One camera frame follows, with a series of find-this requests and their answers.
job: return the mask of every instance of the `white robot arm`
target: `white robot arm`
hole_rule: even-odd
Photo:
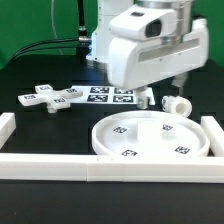
[[[92,33],[92,50],[87,60],[94,66],[106,68],[109,45],[116,36],[110,30],[110,22],[133,5],[134,0],[98,0],[98,26]]]
[[[190,26],[193,0],[139,0],[110,25],[109,82],[124,90],[188,72],[208,58],[205,19]]]

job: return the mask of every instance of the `circular plate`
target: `circular plate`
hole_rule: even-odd
[[[144,122],[147,126],[141,138],[139,124]],[[178,115],[156,111],[115,114],[99,121],[92,131],[93,149],[99,155],[207,156],[209,144],[199,124]]]

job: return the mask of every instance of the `black wire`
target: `black wire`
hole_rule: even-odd
[[[79,41],[78,38],[67,38],[67,39],[55,39],[55,40],[44,40],[44,41],[39,41],[30,45],[27,45],[23,48],[21,48],[20,50],[18,50],[13,56],[12,58],[8,61],[7,64],[10,64],[13,60],[15,60],[15,58],[17,58],[18,55],[22,54],[23,52],[26,52],[27,50],[33,48],[33,47],[37,47],[40,45],[45,45],[45,44],[56,44],[56,43],[68,43],[68,42],[76,42]]]
[[[64,48],[64,49],[71,49],[71,48],[82,48],[83,46],[56,46],[56,47],[43,47],[43,48],[37,48],[37,49],[31,49],[31,50],[26,50],[26,51],[22,51],[19,54],[17,54],[16,56],[14,56],[13,58],[10,59],[10,61],[7,64],[10,64],[12,61],[14,61],[16,58],[18,58],[20,55],[22,54],[26,54],[26,53],[30,53],[33,51],[41,51],[41,50],[55,50],[58,48]]]
[[[79,36],[86,36],[87,30],[85,26],[84,4],[83,0],[77,0],[78,3],[78,15],[79,15]]]

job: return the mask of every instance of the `green wall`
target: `green wall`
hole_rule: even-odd
[[[55,0],[55,24],[59,38],[77,37],[76,0]],[[86,26],[91,34],[97,24],[97,0],[85,0]],[[0,68],[23,46],[53,39],[51,0],[0,0]],[[223,0],[197,0],[194,11],[207,17],[210,58],[224,67]],[[50,52],[60,54],[58,50]],[[63,54],[74,54],[63,50]]]

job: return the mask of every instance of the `white plastic piece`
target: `white plastic piece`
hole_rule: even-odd
[[[0,116],[0,149],[16,129],[14,113],[3,113]]]
[[[124,112],[102,119],[93,128],[92,145],[98,155],[136,159],[207,156],[209,151],[209,140],[199,124],[156,111]]]
[[[70,107],[67,99],[81,97],[82,90],[79,88],[64,89],[54,91],[50,85],[35,86],[37,94],[18,96],[23,106],[31,106],[40,103],[47,103],[49,113],[56,113],[57,110]]]
[[[0,154],[0,179],[224,183],[224,159]]]
[[[148,108],[152,105],[152,101],[154,102],[154,96],[149,95],[147,87],[134,89],[134,94],[137,98],[137,107],[141,110]]]
[[[179,74],[177,76],[175,76],[172,80],[172,85],[173,86],[176,86],[178,88],[183,88],[184,87],[184,84],[186,83],[188,79],[188,73],[182,73],[182,74]]]
[[[201,126],[211,142],[211,150],[217,157],[224,157],[224,131],[213,116],[203,116]]]
[[[189,117],[192,112],[191,102],[183,97],[164,96],[162,99],[163,111]]]
[[[109,48],[108,80],[121,89],[136,89],[199,68],[207,58],[208,30],[203,19],[194,21],[192,32],[174,47],[163,46],[161,38],[116,37]]]

